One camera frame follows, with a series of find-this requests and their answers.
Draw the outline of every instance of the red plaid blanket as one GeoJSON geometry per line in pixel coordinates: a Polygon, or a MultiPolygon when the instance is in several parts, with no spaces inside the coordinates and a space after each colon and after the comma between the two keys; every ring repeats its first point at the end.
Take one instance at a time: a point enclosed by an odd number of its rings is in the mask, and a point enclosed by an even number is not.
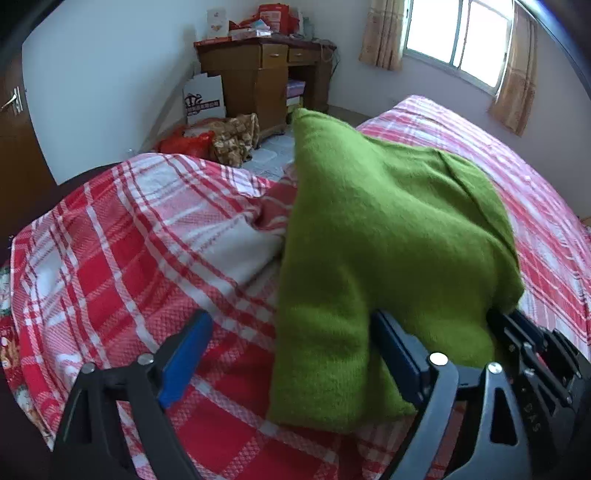
{"type": "MultiPolygon", "coordinates": [[[[476,161],[513,222],[528,292],[522,307],[589,353],[589,237],[552,190],[497,140],[429,100],[410,98],[362,125],[369,135],[432,145],[476,161]]],[[[213,340],[167,412],[206,479],[375,478],[410,421],[351,436],[265,420],[282,242],[296,194],[181,155],[141,155],[85,184],[24,229],[11,258],[22,372],[57,430],[84,362],[125,365],[154,351],[197,307],[213,340]]],[[[120,409],[138,473],[153,478],[130,412],[120,409]]],[[[430,473],[440,478],[459,414],[430,473]]]]}

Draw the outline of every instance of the curtain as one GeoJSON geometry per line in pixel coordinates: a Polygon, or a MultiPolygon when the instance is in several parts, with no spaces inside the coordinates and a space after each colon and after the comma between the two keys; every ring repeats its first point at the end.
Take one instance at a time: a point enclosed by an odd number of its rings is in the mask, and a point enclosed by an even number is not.
{"type": "Polygon", "coordinates": [[[519,136],[530,117],[537,66],[538,24],[516,2],[505,74],[489,112],[519,136]]]}
{"type": "Polygon", "coordinates": [[[387,70],[400,70],[407,24],[405,0],[371,0],[360,61],[387,70]]]}

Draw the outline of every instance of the bedroom floor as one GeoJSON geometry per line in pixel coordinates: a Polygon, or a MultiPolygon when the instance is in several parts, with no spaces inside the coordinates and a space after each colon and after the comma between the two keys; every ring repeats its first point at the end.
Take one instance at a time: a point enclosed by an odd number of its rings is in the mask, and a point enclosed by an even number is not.
{"type": "Polygon", "coordinates": [[[263,140],[261,147],[255,150],[252,160],[242,168],[270,180],[279,180],[283,176],[283,167],[294,158],[294,136],[291,127],[284,135],[273,135],[263,140]]]}

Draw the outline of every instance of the wall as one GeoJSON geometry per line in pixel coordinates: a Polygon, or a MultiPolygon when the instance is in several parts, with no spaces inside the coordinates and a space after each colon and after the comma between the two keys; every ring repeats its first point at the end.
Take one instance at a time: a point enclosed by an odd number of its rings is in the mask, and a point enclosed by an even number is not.
{"type": "Polygon", "coordinates": [[[522,138],[487,114],[491,96],[419,60],[404,58],[401,72],[358,61],[369,2],[296,0],[312,18],[316,36],[339,48],[331,105],[375,116],[408,95],[423,95],[499,138],[538,170],[581,217],[591,216],[591,100],[560,47],[540,28],[538,88],[522,138]]]}
{"type": "Polygon", "coordinates": [[[154,124],[182,118],[178,87],[197,60],[206,9],[242,20],[258,3],[65,0],[22,49],[31,119],[56,181],[124,160],[154,124]]]}

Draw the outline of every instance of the blue gripper pad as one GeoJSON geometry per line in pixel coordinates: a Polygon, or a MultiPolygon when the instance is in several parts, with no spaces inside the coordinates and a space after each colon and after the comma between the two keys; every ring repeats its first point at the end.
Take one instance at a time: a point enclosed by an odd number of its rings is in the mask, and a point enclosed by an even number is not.
{"type": "Polygon", "coordinates": [[[162,369],[162,384],[158,394],[162,408],[168,408],[183,396],[212,337],[213,320],[207,312],[198,310],[191,322],[193,325],[188,331],[183,330],[178,334],[182,336],[180,343],[162,369]]]}

